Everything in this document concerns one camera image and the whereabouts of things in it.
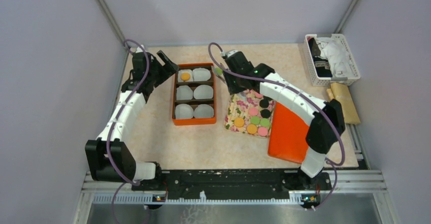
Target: work surface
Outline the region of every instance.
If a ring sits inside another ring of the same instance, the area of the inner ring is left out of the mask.
[[[305,69],[302,44],[223,45],[225,51],[242,51],[253,65],[265,63],[283,78],[305,92],[327,100],[326,87],[313,87]],[[176,64],[211,62],[207,46],[153,47]],[[223,61],[214,47],[214,56]],[[132,56],[126,64],[122,82],[133,68]],[[173,77],[156,88],[136,119],[127,147],[139,161],[158,162],[162,169],[240,169],[297,168],[298,164],[268,156],[268,140],[234,133],[223,127],[229,102],[227,87],[216,78],[217,123],[211,125],[175,126],[172,122]],[[352,140],[342,134],[346,150],[343,167],[357,167]],[[335,143],[328,157],[340,162],[341,152]]]

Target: brown paper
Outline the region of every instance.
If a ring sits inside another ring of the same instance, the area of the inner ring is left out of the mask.
[[[358,112],[356,111],[355,104],[353,103],[352,96],[350,95],[349,88],[340,83],[331,83],[333,98],[341,103],[343,109],[344,122],[348,124],[360,124]]]

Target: gray floor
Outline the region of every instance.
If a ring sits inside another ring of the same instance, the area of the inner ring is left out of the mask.
[[[316,212],[290,205],[166,205],[158,210],[144,210],[141,205],[115,205],[120,223],[249,223],[304,224],[342,223],[379,224],[373,195],[335,194]],[[94,204],[88,224],[115,224],[111,206]]]

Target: white basket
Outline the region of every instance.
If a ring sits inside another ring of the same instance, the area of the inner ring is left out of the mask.
[[[352,67],[352,71],[353,71],[353,75],[354,75],[353,77],[326,78],[326,77],[317,76],[316,67],[314,66],[313,57],[311,56],[311,51],[310,51],[310,47],[309,47],[309,43],[308,43],[308,40],[310,38],[316,38],[316,37],[331,37],[331,38],[339,39],[341,41],[341,43],[344,45],[346,50],[349,52],[350,60],[352,61],[352,64],[353,64],[353,67]],[[347,44],[346,37],[344,37],[344,35],[341,35],[341,34],[306,35],[305,40],[304,40],[303,50],[304,50],[304,56],[307,60],[307,65],[308,65],[309,72],[310,72],[311,83],[313,84],[313,86],[326,86],[326,85],[329,85],[330,83],[335,83],[335,82],[343,83],[343,84],[349,86],[353,82],[355,82],[356,80],[361,78],[361,75],[359,74],[358,68],[356,66],[355,59],[353,58],[352,52],[350,51],[349,45]]]

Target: gray wall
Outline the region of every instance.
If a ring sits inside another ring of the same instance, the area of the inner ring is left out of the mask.
[[[70,223],[125,52],[94,0],[0,3],[0,223]]]
[[[431,0],[362,0],[345,35],[366,150],[403,223],[429,223]]]
[[[335,30],[351,0],[106,0],[146,45],[303,42]]]

